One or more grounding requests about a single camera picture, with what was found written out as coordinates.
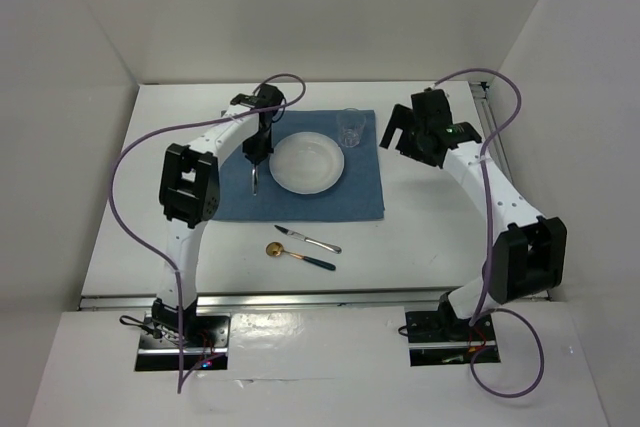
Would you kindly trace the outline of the aluminium front rail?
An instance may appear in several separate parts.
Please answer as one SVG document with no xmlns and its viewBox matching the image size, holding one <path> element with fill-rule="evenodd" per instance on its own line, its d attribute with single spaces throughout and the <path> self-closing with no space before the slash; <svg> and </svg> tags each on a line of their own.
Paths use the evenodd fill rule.
<svg viewBox="0 0 640 427">
<path fill-rule="evenodd" d="M 287 309 L 317 307 L 364 307 L 387 305 L 437 305 L 449 288 L 409 288 L 373 290 L 336 290 L 281 293 L 200 294 L 198 309 Z M 153 296 L 83 296 L 79 311 L 150 309 Z"/>
</svg>

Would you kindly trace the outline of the gold spoon green handle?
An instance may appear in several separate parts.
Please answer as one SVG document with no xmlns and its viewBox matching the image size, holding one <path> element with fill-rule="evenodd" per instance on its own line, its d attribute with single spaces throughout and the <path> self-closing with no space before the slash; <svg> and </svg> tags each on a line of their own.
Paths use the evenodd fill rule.
<svg viewBox="0 0 640 427">
<path fill-rule="evenodd" d="M 284 248 L 284 246 L 279 242 L 271 242 L 271 243 L 269 243 L 265 248 L 265 252 L 269 257 L 289 256 L 289 257 L 292 257 L 294 259 L 303 261 L 305 263 L 308 263 L 310 265 L 314 265 L 316 267 L 322 268 L 322 269 L 327 270 L 327 271 L 335 271 L 336 270 L 336 266 L 334 264 L 331 264 L 329 262 L 326 262 L 326 261 L 323 261 L 323 260 L 320 260 L 320 259 L 316 259 L 316 258 L 312 258 L 312 257 L 309 257 L 309 256 L 301 255 L 301 254 L 298 254 L 298 253 L 290 252 L 290 251 L 286 250 Z"/>
</svg>

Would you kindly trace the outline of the silver table knife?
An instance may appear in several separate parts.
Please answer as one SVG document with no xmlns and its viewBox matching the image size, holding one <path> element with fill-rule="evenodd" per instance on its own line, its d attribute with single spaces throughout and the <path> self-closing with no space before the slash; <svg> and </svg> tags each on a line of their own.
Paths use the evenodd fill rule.
<svg viewBox="0 0 640 427">
<path fill-rule="evenodd" d="M 293 239 L 296 239 L 296 240 L 299 240 L 299 241 L 302 241 L 302 242 L 305 242 L 305 243 L 320 247 L 322 249 L 325 249 L 327 251 L 333 252 L 335 254 L 341 254 L 342 253 L 342 248 L 337 246 L 337 245 L 318 241 L 316 239 L 313 239 L 311 237 L 305 236 L 305 235 L 303 235 L 303 234 L 301 234 L 299 232 L 296 232 L 294 230 L 288 229 L 288 228 L 280 226 L 280 225 L 275 225 L 275 228 L 279 232 L 281 232 L 282 234 L 284 234 L 284 235 L 286 235 L 288 237 L 291 237 Z"/>
</svg>

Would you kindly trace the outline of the aluminium right side rail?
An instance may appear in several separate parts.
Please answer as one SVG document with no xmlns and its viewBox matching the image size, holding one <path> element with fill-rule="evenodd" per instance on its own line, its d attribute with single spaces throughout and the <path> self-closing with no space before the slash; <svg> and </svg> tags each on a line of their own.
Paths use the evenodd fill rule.
<svg viewBox="0 0 640 427">
<path fill-rule="evenodd" d="M 498 186 L 500 182 L 498 170 L 501 170 L 507 182 L 512 183 L 516 176 L 517 161 L 512 148 L 507 144 L 506 128 L 499 131 L 499 127 L 508 120 L 508 115 L 502 110 L 506 104 L 499 95 L 497 82 L 473 81 L 469 85 L 485 136 L 489 138 L 494 133 L 490 146 L 485 152 L 487 157 L 485 170 L 490 183 L 491 268 L 489 276 L 485 273 L 481 276 L 483 279 L 489 279 L 490 287 L 496 287 L 496 281 L 500 280 L 503 274 L 501 271 L 503 265 L 500 261 L 506 259 L 498 249 L 500 231 L 505 226 L 502 216 L 506 208 L 511 206 L 511 201 L 505 201 L 502 198 L 502 190 Z"/>
</svg>

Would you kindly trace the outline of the aluminium rail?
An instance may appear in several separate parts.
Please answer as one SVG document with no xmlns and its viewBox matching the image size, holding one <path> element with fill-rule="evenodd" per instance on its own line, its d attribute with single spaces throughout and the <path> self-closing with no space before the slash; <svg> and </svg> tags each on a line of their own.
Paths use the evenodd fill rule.
<svg viewBox="0 0 640 427">
<path fill-rule="evenodd" d="M 409 288 L 373 290 L 336 290 L 281 293 L 200 294 L 198 309 L 287 309 L 317 307 L 364 307 L 387 305 L 437 305 L 449 288 Z M 83 296 L 79 311 L 150 309 L 153 296 Z"/>
<path fill-rule="evenodd" d="M 490 146 L 485 152 L 487 157 L 485 170 L 490 183 L 491 268 L 489 276 L 485 273 L 481 276 L 483 279 L 489 279 L 490 287 L 496 287 L 496 281 L 500 280 L 503 274 L 501 271 L 503 265 L 500 261 L 506 259 L 498 249 L 500 231 L 505 226 L 502 216 L 506 208 L 511 206 L 511 201 L 505 201 L 502 198 L 502 190 L 498 186 L 500 182 L 498 170 L 501 170 L 507 182 L 512 183 L 516 176 L 517 161 L 512 148 L 507 144 L 506 128 L 499 131 L 499 127 L 508 120 L 508 115 L 502 110 L 506 104 L 499 95 L 497 82 L 473 81 L 469 85 L 485 136 L 489 138 L 494 133 Z"/>
</svg>

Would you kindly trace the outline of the clear drinking glass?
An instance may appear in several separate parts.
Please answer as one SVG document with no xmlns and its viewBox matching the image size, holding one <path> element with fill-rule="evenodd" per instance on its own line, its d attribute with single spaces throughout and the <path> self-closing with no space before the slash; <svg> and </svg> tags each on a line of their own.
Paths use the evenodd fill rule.
<svg viewBox="0 0 640 427">
<path fill-rule="evenodd" d="M 345 148 L 353 148 L 360 144 L 366 125 L 363 111 L 348 108 L 337 114 L 338 140 Z"/>
</svg>

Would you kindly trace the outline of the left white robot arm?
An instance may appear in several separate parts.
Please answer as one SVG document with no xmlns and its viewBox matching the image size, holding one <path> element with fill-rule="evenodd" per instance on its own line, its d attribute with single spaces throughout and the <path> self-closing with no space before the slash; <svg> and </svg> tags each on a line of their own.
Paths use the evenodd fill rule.
<svg viewBox="0 0 640 427">
<path fill-rule="evenodd" d="M 217 124 L 188 144 L 165 151 L 159 200 L 168 220 L 168 273 L 152 305 L 152 320 L 176 346 L 189 344 L 199 329 L 196 269 L 204 228 L 219 208 L 220 167 L 241 148 L 252 165 L 252 191 L 257 191 L 258 166 L 272 148 L 274 107 L 284 94 L 273 85 L 239 94 Z"/>
</svg>

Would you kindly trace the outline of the blue cloth napkin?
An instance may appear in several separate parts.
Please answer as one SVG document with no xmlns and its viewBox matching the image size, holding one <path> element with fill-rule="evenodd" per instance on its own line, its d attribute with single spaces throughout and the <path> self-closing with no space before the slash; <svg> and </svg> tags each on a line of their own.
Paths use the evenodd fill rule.
<svg viewBox="0 0 640 427">
<path fill-rule="evenodd" d="M 221 201 L 216 221 L 230 222 L 356 222 L 384 217 L 383 190 L 377 153 L 376 115 L 363 112 L 364 133 L 358 146 L 340 148 L 340 178 L 315 194 L 293 193 L 278 185 L 267 162 L 259 167 L 258 193 L 251 191 L 251 165 L 237 148 L 220 168 Z"/>
</svg>

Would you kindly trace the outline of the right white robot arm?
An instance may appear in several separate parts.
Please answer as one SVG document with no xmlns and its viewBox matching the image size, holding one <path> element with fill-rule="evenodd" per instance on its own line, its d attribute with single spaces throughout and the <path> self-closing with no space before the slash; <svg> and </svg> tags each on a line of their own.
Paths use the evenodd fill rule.
<svg viewBox="0 0 640 427">
<path fill-rule="evenodd" d="M 517 191 L 468 122 L 454 122 L 444 106 L 393 107 L 381 147 L 446 171 L 487 222 L 490 256 L 477 278 L 443 294 L 436 326 L 448 339 L 460 338 L 481 316 L 509 302 L 560 285 L 567 228 L 545 217 Z"/>
</svg>

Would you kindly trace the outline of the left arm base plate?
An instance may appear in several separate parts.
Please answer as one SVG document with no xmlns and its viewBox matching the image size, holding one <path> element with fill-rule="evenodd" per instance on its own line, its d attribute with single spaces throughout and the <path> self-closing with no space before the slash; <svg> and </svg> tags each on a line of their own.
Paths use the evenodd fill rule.
<svg viewBox="0 0 640 427">
<path fill-rule="evenodd" d="M 149 315 L 142 320 L 122 315 L 123 326 L 140 330 L 135 370 L 137 372 L 177 371 L 179 369 L 178 334 L 159 324 Z M 201 363 L 199 370 L 226 370 L 231 316 L 210 315 L 197 320 L 195 331 L 184 341 L 184 370 Z"/>
</svg>

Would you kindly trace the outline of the silver fork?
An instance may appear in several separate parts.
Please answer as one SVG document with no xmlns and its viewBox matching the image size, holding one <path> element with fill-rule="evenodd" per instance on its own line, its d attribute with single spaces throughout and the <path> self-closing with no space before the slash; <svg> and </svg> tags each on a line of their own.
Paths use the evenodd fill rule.
<svg viewBox="0 0 640 427">
<path fill-rule="evenodd" d="M 252 164 L 251 170 L 251 192 L 257 196 L 259 190 L 259 164 Z"/>
</svg>

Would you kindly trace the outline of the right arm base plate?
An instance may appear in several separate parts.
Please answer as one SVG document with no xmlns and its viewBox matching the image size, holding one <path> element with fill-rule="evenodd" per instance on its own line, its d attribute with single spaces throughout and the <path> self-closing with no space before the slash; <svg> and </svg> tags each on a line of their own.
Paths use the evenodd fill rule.
<svg viewBox="0 0 640 427">
<path fill-rule="evenodd" d="M 466 365 L 473 357 L 480 364 L 501 362 L 489 315 L 474 326 L 465 320 L 446 324 L 434 307 L 410 307 L 404 318 L 397 333 L 407 341 L 411 367 Z"/>
</svg>

